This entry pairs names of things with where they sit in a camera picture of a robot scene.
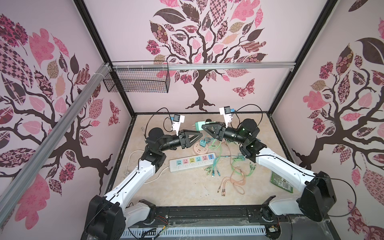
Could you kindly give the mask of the teal charger plug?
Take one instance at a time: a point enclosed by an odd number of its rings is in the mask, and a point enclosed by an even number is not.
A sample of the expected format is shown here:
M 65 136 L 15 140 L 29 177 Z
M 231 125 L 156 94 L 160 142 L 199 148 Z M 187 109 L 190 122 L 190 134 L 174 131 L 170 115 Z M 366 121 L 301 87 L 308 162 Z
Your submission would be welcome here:
M 205 139 L 201 139 L 200 142 L 199 142 L 199 145 L 203 148 L 205 148 L 207 146 L 207 141 Z

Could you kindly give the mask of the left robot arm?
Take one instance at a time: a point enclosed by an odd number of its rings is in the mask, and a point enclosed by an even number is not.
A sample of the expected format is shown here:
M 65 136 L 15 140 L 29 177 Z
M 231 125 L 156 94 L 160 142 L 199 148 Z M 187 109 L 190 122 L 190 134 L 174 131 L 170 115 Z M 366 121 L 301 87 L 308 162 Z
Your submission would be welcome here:
M 163 165 L 166 150 L 190 148 L 202 136 L 201 132 L 192 130 L 181 130 L 176 135 L 166 135 L 160 128 L 150 130 L 136 168 L 110 192 L 90 201 L 81 239 L 118 240 L 126 228 L 145 221 L 154 205 L 139 202 L 129 207 L 133 196 Z

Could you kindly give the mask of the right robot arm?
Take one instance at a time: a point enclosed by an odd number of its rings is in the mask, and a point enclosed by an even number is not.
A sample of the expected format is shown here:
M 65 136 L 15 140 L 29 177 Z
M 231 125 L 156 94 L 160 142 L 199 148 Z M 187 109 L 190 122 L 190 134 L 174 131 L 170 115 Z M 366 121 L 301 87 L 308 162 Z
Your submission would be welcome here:
M 324 172 L 316 174 L 276 154 L 258 140 L 260 129 L 253 119 L 245 119 L 236 129 L 222 122 L 204 124 L 202 128 L 216 140 L 239 143 L 245 158 L 270 169 L 299 192 L 289 198 L 272 197 L 268 210 L 274 215 L 304 215 L 312 221 L 321 222 L 336 203 L 329 175 Z

